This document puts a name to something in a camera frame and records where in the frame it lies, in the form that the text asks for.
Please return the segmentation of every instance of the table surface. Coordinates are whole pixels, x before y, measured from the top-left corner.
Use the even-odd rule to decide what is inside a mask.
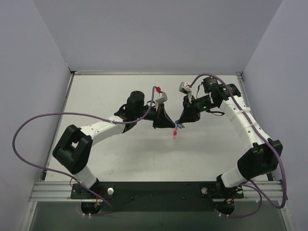
[[[237,76],[220,76],[239,90]],[[150,100],[152,86],[160,86],[168,95],[165,109],[172,120],[182,112],[182,81],[192,82],[190,75],[89,75],[74,76],[65,112],[87,113],[103,118],[113,115],[126,103],[134,90]],[[197,85],[193,87],[196,96]],[[198,96],[204,95],[202,87]],[[97,120],[74,115],[63,116],[56,142],[67,126],[77,127]],[[88,166],[100,181],[214,181],[231,168],[245,153],[244,145],[226,116],[201,113],[195,123],[184,124],[173,139],[173,129],[153,129],[151,121],[141,121],[132,130],[109,137],[92,147]],[[68,171],[51,157],[49,167]],[[69,181],[62,174],[47,172],[46,181]],[[267,180],[266,175],[257,180]]]

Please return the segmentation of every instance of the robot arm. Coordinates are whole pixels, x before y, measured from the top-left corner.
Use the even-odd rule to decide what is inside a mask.
[[[144,118],[153,121],[154,128],[175,127],[174,122],[166,114],[165,101],[167,101],[167,95],[160,92],[154,100],[155,106],[151,107]],[[52,155],[87,188],[95,187],[98,180],[87,166],[91,147],[108,137],[129,131],[137,123],[119,124],[116,122],[135,121],[145,115],[148,109],[149,106],[144,105],[144,94],[141,91],[134,91],[128,97],[127,103],[108,118],[110,122],[101,121],[80,128],[75,125],[68,126]]]
[[[180,91],[187,95],[184,97],[184,109],[177,123],[196,122],[200,119],[201,112],[210,112],[210,109],[216,107],[220,108],[232,122],[244,143],[246,153],[238,160],[237,166],[218,176],[218,182],[223,184],[221,188],[232,188],[246,180],[274,171],[278,165],[277,158],[260,137],[254,133],[251,128],[252,124],[256,126],[261,135],[269,141],[279,155],[282,152],[282,144],[279,140],[273,141],[257,124],[236,86],[234,84],[228,85],[243,110],[238,109],[234,101],[230,99],[229,91],[222,84],[218,84],[216,79],[212,77],[203,79],[203,87],[207,95],[195,99],[191,94],[189,84],[181,83]],[[243,111],[248,114],[252,124],[247,121]]]

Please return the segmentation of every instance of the metal frame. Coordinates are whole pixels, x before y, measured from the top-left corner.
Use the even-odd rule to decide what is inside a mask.
[[[248,106],[250,106],[246,91],[244,88],[244,83],[243,83],[243,78],[242,78],[242,73],[241,72],[236,72],[236,73],[216,73],[217,75],[236,75],[238,77],[238,81],[241,87],[241,91],[243,94],[243,98]],[[112,73],[105,73],[105,72],[72,72],[71,78],[67,87],[65,99],[64,99],[64,104],[62,107],[62,112],[65,110],[66,102],[69,96],[69,92],[73,83],[74,75],[194,75],[194,73],[146,73],[146,72],[133,72],[133,73],[117,73],[117,72],[112,72]],[[51,145],[51,150],[50,154],[46,163],[46,166],[49,166],[51,155],[52,155],[52,147],[55,144],[56,141],[56,136],[59,131],[60,123],[62,120],[62,116],[60,117],[56,132],[54,135],[54,139]],[[282,199],[282,186],[280,181],[257,181],[257,185],[272,199],[275,201],[280,201]],[[34,212],[37,206],[37,202],[94,202],[94,199],[71,199],[71,186],[69,185],[68,182],[35,182],[33,185],[33,190],[31,193],[31,196],[29,198],[29,203],[26,209],[26,214],[21,226],[22,231],[27,231],[30,229],[32,219],[34,216]],[[259,200],[259,194],[254,191],[253,189],[250,189],[248,187],[243,187],[243,193],[244,193],[244,198],[239,199],[240,201],[258,201]],[[282,217],[286,225],[286,229],[288,231],[294,231],[294,226],[291,220],[291,214],[290,210],[288,208],[288,205],[285,206],[285,208],[281,209],[282,212]]]

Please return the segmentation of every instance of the screw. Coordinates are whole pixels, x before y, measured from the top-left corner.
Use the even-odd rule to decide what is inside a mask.
[[[114,194],[114,189],[113,188],[107,189],[107,193],[108,193],[108,195]]]
[[[202,194],[207,194],[207,188],[202,188],[201,192],[202,192]]]

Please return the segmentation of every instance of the wall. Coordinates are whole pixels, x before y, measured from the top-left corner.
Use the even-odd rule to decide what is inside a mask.
[[[74,71],[242,71],[282,0],[33,0]]]
[[[257,121],[284,145],[282,160],[297,230],[307,230],[308,1],[284,0],[244,70]]]
[[[0,230],[15,231],[41,171],[14,155],[13,134],[28,118],[61,110],[70,73],[31,0],[1,0],[0,31]],[[29,124],[17,137],[21,155],[43,165],[56,124]]]

